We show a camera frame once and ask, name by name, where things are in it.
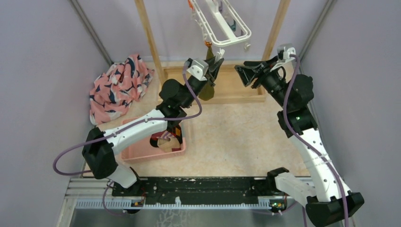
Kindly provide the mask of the wooden hanger stand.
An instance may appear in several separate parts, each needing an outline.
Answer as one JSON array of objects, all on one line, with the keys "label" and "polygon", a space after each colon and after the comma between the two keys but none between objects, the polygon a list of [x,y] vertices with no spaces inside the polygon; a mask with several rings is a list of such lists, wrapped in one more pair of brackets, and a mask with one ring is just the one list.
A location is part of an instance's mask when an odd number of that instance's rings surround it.
[{"label": "wooden hanger stand", "polygon": [[[245,61],[241,65],[233,65],[232,69],[229,70],[230,75],[239,76],[244,87],[264,89],[269,94],[273,94],[274,91],[280,91],[286,86],[286,76],[280,75],[279,71],[284,69],[283,66],[286,63],[293,60],[291,55],[295,53],[294,47],[289,44],[284,44],[278,47],[278,53],[275,57],[272,59],[268,59],[268,57],[277,39],[289,3],[288,0],[282,0],[279,3],[262,60]],[[220,41],[216,38],[216,35],[198,3],[194,0],[189,1],[192,17],[200,26],[205,45],[208,46],[208,48],[211,48],[213,45],[219,47],[219,51],[215,54],[211,54],[207,59],[189,58],[186,60],[184,66],[178,69],[179,72],[182,73],[184,79],[184,84],[181,84],[176,79],[169,78],[165,75],[154,43],[144,2],[142,0],[137,0],[135,4],[147,35],[155,67],[160,78],[161,91],[159,97],[162,100],[162,104],[172,104],[174,106],[187,108],[192,105],[193,101],[197,103],[199,103],[200,100],[205,102],[210,101],[215,95],[214,87],[218,74],[225,72],[226,69],[226,65],[223,64],[225,60],[224,48],[234,44],[247,44],[252,35],[250,28],[244,23],[227,0],[221,0],[219,2],[208,0],[206,4],[210,12],[226,36],[225,40]]]}]

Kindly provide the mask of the green striped sock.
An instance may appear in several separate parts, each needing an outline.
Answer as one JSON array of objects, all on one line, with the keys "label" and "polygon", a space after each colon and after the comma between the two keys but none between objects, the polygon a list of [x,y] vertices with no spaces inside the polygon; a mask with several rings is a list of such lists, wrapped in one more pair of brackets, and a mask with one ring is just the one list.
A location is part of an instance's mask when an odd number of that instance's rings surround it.
[{"label": "green striped sock", "polygon": [[[206,60],[212,57],[214,57],[214,53],[212,47],[210,47],[207,50]],[[205,85],[202,91],[199,93],[199,99],[203,101],[208,101],[214,97],[214,94],[215,94],[214,87],[211,87],[210,85]]]}]

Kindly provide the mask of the orange clothes clip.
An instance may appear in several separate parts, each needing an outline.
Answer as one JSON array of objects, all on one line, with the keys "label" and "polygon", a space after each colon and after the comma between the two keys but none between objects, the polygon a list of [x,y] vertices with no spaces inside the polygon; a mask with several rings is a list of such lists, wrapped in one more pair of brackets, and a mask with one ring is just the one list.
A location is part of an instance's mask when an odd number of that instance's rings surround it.
[{"label": "orange clothes clip", "polygon": [[204,41],[206,47],[210,48],[212,46],[212,42]]}]

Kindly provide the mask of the white plastic clip hanger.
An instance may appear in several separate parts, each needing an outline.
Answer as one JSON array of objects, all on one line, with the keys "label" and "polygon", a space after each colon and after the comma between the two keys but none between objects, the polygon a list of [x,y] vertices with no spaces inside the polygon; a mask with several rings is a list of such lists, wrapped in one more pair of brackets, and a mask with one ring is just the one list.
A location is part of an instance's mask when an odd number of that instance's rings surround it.
[{"label": "white plastic clip hanger", "polygon": [[200,28],[203,40],[212,42],[212,45],[218,48],[241,44],[243,49],[248,51],[251,46],[252,32],[231,3],[227,0],[206,0],[204,2],[207,10],[224,35],[224,39],[217,37],[217,32],[213,30],[211,23],[207,20],[197,1],[189,0],[187,3],[191,10],[191,16]]}]

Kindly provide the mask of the beige purple sock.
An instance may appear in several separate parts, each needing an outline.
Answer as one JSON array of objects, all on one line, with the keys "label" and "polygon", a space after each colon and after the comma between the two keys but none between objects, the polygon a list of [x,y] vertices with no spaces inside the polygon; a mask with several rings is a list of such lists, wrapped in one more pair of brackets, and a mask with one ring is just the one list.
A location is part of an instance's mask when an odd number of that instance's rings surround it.
[{"label": "beige purple sock", "polygon": [[153,147],[161,149],[165,153],[181,150],[181,143],[173,134],[163,131],[155,133],[150,138]]}]

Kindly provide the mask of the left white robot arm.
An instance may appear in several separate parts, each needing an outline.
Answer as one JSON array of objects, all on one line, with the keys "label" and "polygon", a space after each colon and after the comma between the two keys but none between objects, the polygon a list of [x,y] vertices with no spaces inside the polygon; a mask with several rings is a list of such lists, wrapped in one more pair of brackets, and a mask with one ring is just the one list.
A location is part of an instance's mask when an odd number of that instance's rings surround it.
[{"label": "left white robot arm", "polygon": [[190,117],[185,112],[209,84],[214,85],[224,58],[207,60],[189,58],[183,66],[184,84],[166,80],[159,92],[162,102],[146,115],[119,127],[102,131],[91,129],[83,145],[82,156],[95,179],[109,179],[131,196],[140,193],[142,183],[131,167],[119,165],[115,159],[130,145],[155,133],[171,130]]}]

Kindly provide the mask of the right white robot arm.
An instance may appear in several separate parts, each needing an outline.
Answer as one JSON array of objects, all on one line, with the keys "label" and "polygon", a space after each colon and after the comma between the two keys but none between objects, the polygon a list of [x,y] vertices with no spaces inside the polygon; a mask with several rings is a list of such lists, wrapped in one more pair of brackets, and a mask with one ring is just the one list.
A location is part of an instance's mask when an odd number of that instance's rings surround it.
[{"label": "right white robot arm", "polygon": [[268,172],[267,191],[291,196],[316,227],[336,222],[349,227],[350,218],[365,201],[361,193],[353,192],[342,180],[321,140],[308,108],[314,97],[312,77],[295,73],[287,81],[283,67],[271,60],[248,61],[236,65],[235,70],[245,86],[263,87],[282,107],[277,114],[279,125],[298,149],[312,180],[311,184],[304,183],[281,167]]}]

